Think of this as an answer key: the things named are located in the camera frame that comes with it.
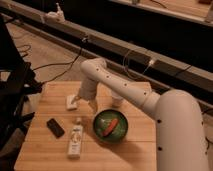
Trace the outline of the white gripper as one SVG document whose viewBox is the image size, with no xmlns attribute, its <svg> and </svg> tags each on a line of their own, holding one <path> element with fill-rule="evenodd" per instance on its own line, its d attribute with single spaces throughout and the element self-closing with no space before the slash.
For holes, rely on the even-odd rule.
<svg viewBox="0 0 213 171">
<path fill-rule="evenodd" d="M 73 96 L 71 104 L 79 101 L 82 98 L 86 101 L 89 101 L 88 105 L 92 109 L 93 113 L 96 114 L 98 111 L 98 103 L 97 100 L 95 99 L 97 95 L 97 86 L 98 86 L 97 81 L 85 77 L 81 82 L 78 96 Z"/>
</svg>

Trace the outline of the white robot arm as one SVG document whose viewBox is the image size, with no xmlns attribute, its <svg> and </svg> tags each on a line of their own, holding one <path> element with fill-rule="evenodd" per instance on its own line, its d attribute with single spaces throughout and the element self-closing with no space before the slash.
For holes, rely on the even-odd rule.
<svg viewBox="0 0 213 171">
<path fill-rule="evenodd" d="M 110 73 L 102 58 L 83 61 L 81 71 L 85 78 L 76 100 L 96 109 L 97 85 L 102 83 L 155 121 L 157 171 L 210 171 L 202 112 L 191 94 L 138 88 Z"/>
</svg>

